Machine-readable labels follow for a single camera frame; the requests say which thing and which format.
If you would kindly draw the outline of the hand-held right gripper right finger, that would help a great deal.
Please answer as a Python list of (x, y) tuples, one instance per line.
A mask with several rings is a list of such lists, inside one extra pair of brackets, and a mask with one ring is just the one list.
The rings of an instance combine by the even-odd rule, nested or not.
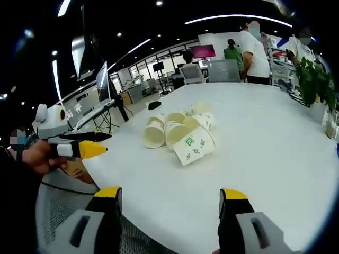
[(218, 237), (220, 253), (294, 253), (283, 231), (238, 190), (220, 190)]

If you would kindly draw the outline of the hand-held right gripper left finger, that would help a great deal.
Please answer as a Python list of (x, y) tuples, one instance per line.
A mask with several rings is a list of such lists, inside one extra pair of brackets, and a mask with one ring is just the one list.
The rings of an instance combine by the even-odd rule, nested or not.
[(121, 217), (122, 188), (96, 192), (85, 209), (56, 228), (54, 253), (119, 253)]

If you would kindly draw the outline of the person's left hand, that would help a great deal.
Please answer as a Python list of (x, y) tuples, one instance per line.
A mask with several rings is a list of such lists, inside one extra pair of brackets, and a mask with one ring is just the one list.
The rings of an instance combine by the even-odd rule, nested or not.
[(49, 171), (67, 168), (66, 157), (52, 157), (51, 146), (47, 141), (38, 140), (30, 148), (23, 150), (22, 161), (33, 171), (45, 175)]

